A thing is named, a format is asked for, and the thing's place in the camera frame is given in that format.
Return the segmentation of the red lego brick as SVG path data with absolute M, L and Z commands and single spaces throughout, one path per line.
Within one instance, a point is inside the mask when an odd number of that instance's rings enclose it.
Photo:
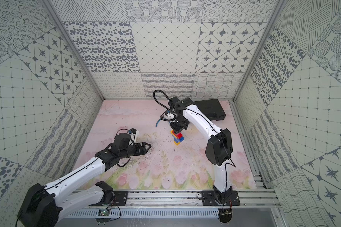
M 180 139 L 180 138 L 183 137 L 183 135 L 182 135 L 182 133 L 178 133 L 178 134 L 176 134 L 176 137 L 177 137 L 178 139 Z

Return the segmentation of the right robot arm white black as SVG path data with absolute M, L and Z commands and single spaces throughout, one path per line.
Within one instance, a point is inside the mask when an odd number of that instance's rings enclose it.
M 235 167 L 231 159 L 233 152 L 231 132 L 212 123 L 190 98 L 179 100 L 173 97 L 168 101 L 168 105 L 169 113 L 173 117 L 170 127 L 176 135 L 186 130 L 191 123 L 206 138 L 205 155 L 213 164 L 215 173 L 214 196 L 217 203 L 225 204 L 231 199 L 233 191 L 227 171 L 231 166 Z

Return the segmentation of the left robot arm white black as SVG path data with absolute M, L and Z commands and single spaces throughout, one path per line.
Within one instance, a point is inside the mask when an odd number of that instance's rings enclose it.
M 53 227 L 70 214 L 98 203 L 106 206 L 107 213 L 110 213 L 117 199 L 114 189 L 106 182 L 99 181 L 79 193 L 75 190 L 112 167 L 120 166 L 120 160 L 147 154 L 151 144 L 136 143 L 135 140 L 136 133 L 117 134 L 113 143 L 79 168 L 46 185 L 37 183 L 31 186 L 16 222 L 25 227 Z

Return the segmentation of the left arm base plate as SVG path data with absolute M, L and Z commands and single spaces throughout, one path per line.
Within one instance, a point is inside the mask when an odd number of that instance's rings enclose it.
M 92 206 L 126 206 L 128 191 L 111 191 L 104 194 L 100 202 L 92 204 Z

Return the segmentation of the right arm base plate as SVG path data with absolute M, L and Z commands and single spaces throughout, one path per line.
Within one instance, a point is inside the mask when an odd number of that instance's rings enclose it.
M 240 206 L 240 198 L 237 191 L 219 194 L 214 191 L 202 191 L 201 200 L 203 206 Z

